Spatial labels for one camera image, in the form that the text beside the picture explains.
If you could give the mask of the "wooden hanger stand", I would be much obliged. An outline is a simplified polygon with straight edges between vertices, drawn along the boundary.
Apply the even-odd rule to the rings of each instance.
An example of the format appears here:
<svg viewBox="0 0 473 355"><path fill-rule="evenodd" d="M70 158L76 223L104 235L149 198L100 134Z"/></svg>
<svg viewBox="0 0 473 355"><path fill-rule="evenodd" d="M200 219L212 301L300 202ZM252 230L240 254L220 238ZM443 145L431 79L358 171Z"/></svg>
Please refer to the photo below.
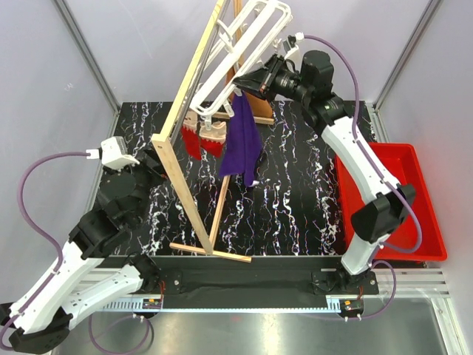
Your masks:
<svg viewBox="0 0 473 355"><path fill-rule="evenodd" d="M239 93L227 74L249 71L291 19L290 7L280 1L215 4L165 123L152 135L152 145L198 240L197 246L172 242L172 249L243 263L252 260L215 248L230 177L222 179L211 228L206 229L174 143L182 138L186 152L195 160L201 160L204 152L222 152L226 139L223 130L234 116L231 97Z"/></svg>

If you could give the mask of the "pink patterned sock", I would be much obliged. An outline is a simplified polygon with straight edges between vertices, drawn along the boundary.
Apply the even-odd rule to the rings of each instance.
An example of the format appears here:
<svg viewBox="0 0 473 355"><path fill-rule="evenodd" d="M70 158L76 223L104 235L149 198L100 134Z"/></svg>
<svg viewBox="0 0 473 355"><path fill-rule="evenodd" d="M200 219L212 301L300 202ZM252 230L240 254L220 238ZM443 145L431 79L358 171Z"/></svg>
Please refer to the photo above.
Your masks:
<svg viewBox="0 0 473 355"><path fill-rule="evenodd" d="M197 113L191 110L187 111L180 131L188 155L196 160L201 160L202 156L200 151L200 139L197 134L197 123Z"/></svg>

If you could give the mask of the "white plastic clip hanger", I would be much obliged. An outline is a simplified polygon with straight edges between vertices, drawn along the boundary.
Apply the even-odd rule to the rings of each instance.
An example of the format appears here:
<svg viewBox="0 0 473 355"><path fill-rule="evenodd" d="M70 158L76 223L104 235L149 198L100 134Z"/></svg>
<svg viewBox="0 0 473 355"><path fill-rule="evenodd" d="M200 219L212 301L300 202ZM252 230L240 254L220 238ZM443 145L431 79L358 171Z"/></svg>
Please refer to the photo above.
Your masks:
<svg viewBox="0 0 473 355"><path fill-rule="evenodd" d="M241 92L233 83L261 62L264 52L292 20L292 11L283 1L232 1L233 18L217 16L211 44L197 65L197 84L189 109L210 129L220 108L234 116L232 94Z"/></svg>

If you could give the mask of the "purple sock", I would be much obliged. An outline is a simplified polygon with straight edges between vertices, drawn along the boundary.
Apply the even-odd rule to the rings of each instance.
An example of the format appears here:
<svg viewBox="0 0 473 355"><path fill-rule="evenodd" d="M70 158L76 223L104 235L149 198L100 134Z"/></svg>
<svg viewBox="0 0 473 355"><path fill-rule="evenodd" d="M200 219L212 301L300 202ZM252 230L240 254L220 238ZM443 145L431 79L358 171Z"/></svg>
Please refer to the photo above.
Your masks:
<svg viewBox="0 0 473 355"><path fill-rule="evenodd" d="M246 187L255 187L256 165L262 153L262 139L249 101L244 93L235 95L234 116L230 118L220 177L241 175Z"/></svg>

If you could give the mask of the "orange brown sock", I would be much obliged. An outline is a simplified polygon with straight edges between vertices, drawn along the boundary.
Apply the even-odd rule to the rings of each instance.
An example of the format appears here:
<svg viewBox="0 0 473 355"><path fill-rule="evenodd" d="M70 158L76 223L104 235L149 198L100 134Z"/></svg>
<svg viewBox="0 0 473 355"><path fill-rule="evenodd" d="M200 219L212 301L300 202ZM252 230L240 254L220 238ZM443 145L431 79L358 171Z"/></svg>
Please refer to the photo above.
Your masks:
<svg viewBox="0 0 473 355"><path fill-rule="evenodd" d="M229 71L227 71L225 83L226 84L229 83L229 81L234 77L234 75L235 75L235 69L232 67L229 69ZM244 93L248 99L248 103L251 106L253 116L262 117L262 118L273 117L273 109L271 108L270 104L267 101L259 99L252 94L249 94L246 92ZM231 93L231 95L229 96L230 102L233 102L233 99L234 99L234 93Z"/></svg>

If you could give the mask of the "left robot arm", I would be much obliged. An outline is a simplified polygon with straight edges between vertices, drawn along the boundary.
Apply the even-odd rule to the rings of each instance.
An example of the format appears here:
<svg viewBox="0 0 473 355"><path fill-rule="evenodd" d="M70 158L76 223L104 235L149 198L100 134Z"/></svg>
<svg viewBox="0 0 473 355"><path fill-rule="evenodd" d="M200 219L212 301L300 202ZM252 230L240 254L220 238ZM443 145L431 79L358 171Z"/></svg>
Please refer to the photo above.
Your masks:
<svg viewBox="0 0 473 355"><path fill-rule="evenodd" d="M24 187L40 165L68 157L98 159L108 180L98 190L98 202L61 245L31 218L24 203ZM56 259L24 296L1 304L1 332L11 333L1 340L1 349L45 354L60 345L83 320L117 298L135 292L164 292L166 283L160 267L145 253L131 253L112 276L83 291L74 289L144 224L150 194L165 179L153 149L144 149L135 156L122 148L62 152L41 158L27 168L18 185L18 207L30 227L53 245Z"/></svg>

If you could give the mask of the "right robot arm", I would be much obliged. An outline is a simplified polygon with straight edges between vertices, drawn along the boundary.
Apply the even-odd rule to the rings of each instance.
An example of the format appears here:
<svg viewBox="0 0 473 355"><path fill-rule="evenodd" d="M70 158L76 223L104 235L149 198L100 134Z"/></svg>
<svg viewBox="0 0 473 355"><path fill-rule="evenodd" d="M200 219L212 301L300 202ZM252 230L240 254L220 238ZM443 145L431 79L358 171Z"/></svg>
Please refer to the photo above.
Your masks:
<svg viewBox="0 0 473 355"><path fill-rule="evenodd" d="M324 291L352 293L362 284L377 250L405 221L416 191L401 184L376 156L355 123L344 101L333 92L334 67L319 50L304 54L299 71L289 61L272 55L260 68L238 72L233 84L257 98L272 101L277 95L300 104L304 120L335 152L354 180L364 206L350 222L354 235L329 274Z"/></svg>

